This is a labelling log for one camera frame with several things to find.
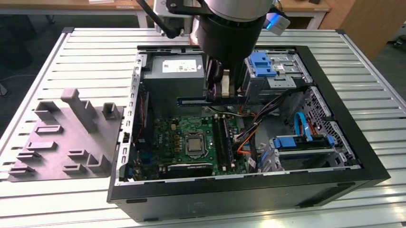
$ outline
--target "wooden cabinet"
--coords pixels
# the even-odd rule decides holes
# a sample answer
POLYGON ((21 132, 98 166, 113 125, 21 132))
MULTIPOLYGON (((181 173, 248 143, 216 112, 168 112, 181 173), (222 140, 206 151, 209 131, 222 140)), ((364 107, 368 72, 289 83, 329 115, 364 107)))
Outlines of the wooden cabinet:
POLYGON ((325 0, 332 6, 320 29, 344 29, 371 60, 406 20, 406 0, 325 0))

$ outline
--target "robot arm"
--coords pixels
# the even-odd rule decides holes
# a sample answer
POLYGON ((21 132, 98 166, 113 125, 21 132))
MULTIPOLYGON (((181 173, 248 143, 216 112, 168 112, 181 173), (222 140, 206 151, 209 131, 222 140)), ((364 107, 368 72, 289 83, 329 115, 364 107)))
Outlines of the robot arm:
MULTIPOLYGON (((200 0, 201 7, 185 5, 185 0, 166 0, 174 15, 200 16, 197 36, 208 54, 208 101, 233 99, 241 87, 244 60, 250 56, 262 29, 281 35, 290 21, 272 0, 200 0)), ((169 38, 185 31, 182 23, 172 28, 156 14, 145 0, 140 5, 169 38)))

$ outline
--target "motherboard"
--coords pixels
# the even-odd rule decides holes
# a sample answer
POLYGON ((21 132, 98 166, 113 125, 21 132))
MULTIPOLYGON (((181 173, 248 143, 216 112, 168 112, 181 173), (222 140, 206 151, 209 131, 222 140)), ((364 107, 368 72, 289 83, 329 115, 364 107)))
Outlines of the motherboard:
POLYGON ((226 145, 238 133, 234 116, 156 119, 152 151, 138 156, 144 179, 190 177, 193 169, 197 176, 246 173, 245 156, 226 145))

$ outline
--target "cpu socket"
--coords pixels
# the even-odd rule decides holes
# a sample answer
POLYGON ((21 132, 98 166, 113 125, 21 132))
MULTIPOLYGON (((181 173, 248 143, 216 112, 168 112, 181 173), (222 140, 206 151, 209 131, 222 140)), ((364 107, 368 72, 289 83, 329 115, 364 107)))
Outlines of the cpu socket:
POLYGON ((197 159, 205 155, 205 136, 202 134, 189 134, 186 138, 186 155, 197 159))

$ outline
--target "green motherboard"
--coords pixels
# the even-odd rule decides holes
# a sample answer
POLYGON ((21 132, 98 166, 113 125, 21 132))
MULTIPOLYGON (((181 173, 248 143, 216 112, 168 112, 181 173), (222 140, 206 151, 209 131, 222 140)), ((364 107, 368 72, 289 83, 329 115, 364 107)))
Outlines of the green motherboard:
MULTIPOLYGON (((228 117, 229 134, 238 134, 234 116, 228 117)), ((148 164, 141 165, 145 180, 160 180, 160 169, 170 164, 210 163, 214 165, 213 176, 246 173, 244 155, 234 155, 236 167, 226 171, 218 165, 217 140, 212 117, 182 117, 156 119, 153 151, 148 164)))

